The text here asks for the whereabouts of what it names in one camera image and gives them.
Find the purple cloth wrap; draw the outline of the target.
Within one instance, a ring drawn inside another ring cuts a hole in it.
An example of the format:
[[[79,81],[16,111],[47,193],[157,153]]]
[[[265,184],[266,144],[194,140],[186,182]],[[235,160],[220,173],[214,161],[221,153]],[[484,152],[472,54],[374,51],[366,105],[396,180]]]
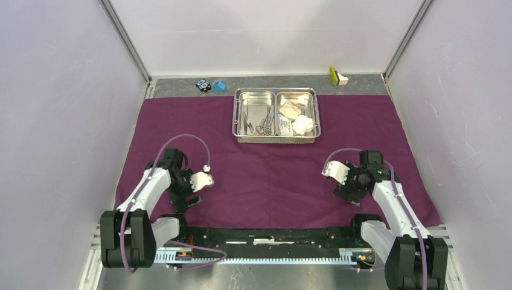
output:
[[[440,224],[386,95],[321,95],[321,135],[312,144],[243,144],[232,134],[232,97],[175,97],[144,101],[116,190],[122,203],[163,144],[183,151],[194,171],[211,166],[214,185],[186,212],[192,227],[325,228],[346,226],[357,213],[381,214],[370,195],[360,207],[333,194],[322,167],[358,163],[357,149],[379,150],[400,178],[406,198],[427,227]]]

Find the beige gauze roll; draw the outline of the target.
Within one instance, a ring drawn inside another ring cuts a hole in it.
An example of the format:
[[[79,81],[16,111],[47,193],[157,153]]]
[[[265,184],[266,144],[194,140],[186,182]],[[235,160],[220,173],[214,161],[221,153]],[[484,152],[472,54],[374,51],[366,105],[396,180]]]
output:
[[[306,109],[309,107],[308,103],[296,101],[296,100],[286,100],[278,107],[278,112],[287,119],[294,121],[301,114],[303,114]]]

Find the metal instrument tray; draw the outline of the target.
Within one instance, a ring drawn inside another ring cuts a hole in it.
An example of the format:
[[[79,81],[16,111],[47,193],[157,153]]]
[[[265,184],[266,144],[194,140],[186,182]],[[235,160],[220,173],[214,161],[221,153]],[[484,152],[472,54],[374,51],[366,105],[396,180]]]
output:
[[[296,100],[308,103],[309,107],[302,115],[313,119],[315,127],[312,134],[306,136],[294,135],[283,137],[278,135],[278,107],[286,100]],[[245,135],[243,130],[244,112],[256,128],[265,117],[268,107],[274,110],[272,133],[265,135]],[[318,98],[312,88],[240,88],[234,96],[234,112],[232,116],[232,134],[239,143],[252,144],[310,144],[321,135],[321,125],[318,109]]]

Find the blue small block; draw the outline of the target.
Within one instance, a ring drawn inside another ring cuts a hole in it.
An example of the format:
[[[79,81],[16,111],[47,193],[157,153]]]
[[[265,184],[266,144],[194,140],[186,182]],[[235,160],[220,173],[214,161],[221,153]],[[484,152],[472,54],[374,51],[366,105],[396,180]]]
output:
[[[222,81],[217,81],[213,84],[212,90],[215,92],[224,92],[226,90],[226,84]]]

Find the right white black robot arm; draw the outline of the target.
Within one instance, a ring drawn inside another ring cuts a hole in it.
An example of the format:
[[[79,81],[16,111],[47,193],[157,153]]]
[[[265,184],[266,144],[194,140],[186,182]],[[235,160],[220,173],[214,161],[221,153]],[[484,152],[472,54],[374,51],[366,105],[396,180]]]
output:
[[[322,175],[337,182],[334,194],[360,205],[369,193],[385,216],[360,214],[349,229],[357,246],[369,244],[384,263],[388,289],[444,289],[449,247],[420,222],[406,199],[392,164],[378,150],[357,149],[359,164],[326,159]]]

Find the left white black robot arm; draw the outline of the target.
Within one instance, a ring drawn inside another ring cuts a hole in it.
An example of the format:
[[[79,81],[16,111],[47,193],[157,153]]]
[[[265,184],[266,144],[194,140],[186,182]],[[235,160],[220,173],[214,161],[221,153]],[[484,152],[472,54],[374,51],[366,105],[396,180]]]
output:
[[[208,165],[199,172],[193,172],[187,165],[188,158],[179,149],[164,150],[145,166],[129,197],[116,209],[101,215],[101,262],[105,268],[149,268],[158,248],[168,240],[175,246],[188,242],[190,231],[181,214],[202,202],[201,197],[191,195],[211,187],[214,180]],[[164,193],[168,193],[174,214],[153,222],[150,217]]]

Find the steel surgical scissors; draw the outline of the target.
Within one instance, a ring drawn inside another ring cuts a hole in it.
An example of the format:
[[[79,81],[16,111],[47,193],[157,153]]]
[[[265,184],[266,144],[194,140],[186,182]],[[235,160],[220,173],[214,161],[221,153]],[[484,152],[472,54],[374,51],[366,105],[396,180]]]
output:
[[[269,136],[272,133],[272,124],[274,121],[274,110],[269,106],[266,111],[265,117],[260,121],[259,125],[255,128],[257,135]]]

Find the white crumpled gauze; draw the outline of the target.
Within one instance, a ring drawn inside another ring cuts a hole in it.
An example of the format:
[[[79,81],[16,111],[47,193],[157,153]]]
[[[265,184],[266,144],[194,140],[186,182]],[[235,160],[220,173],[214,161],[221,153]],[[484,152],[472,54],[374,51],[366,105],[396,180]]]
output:
[[[312,118],[306,116],[306,115],[299,115],[293,122],[292,122],[292,129],[294,132],[294,135],[298,136],[306,136],[308,134],[312,134],[314,131],[314,121]]]

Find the white sterile packet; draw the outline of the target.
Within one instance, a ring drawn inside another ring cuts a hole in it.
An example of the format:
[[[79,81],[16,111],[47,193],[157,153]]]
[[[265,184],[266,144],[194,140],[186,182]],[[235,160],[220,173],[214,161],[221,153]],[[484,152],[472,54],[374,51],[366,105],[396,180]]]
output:
[[[283,137],[293,136],[292,121],[282,114],[278,115],[277,121],[278,135]]]

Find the steel forceps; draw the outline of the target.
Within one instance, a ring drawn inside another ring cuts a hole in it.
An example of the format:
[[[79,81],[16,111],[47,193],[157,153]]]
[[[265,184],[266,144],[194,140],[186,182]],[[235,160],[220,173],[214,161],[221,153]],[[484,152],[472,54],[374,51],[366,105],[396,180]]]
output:
[[[243,130],[245,135],[254,135],[255,134],[255,127],[253,126],[252,122],[249,119],[248,113],[244,112],[242,114],[243,118]]]

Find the yellow green white object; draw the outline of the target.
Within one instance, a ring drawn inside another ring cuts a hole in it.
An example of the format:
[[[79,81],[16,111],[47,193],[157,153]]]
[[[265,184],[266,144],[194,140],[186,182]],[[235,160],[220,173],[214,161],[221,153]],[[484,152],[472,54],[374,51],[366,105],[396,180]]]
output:
[[[349,78],[339,73],[334,66],[329,68],[329,76],[334,86],[344,86],[349,81]]]

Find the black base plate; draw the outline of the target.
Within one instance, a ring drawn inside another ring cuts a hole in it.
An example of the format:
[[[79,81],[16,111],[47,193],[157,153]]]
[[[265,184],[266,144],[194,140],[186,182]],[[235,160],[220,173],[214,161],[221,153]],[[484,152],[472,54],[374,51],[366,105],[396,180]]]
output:
[[[340,249],[371,249],[352,227],[236,229],[187,227],[175,241],[214,248],[228,258],[335,258]]]

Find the aluminium frame rail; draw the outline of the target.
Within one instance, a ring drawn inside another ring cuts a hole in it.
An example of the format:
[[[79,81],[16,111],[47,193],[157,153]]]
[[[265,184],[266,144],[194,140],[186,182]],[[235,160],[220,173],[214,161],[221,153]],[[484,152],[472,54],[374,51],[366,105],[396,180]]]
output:
[[[167,243],[153,265],[130,274],[105,268],[94,237],[80,289],[386,289],[383,262],[371,249],[335,258],[228,258],[227,253]]]

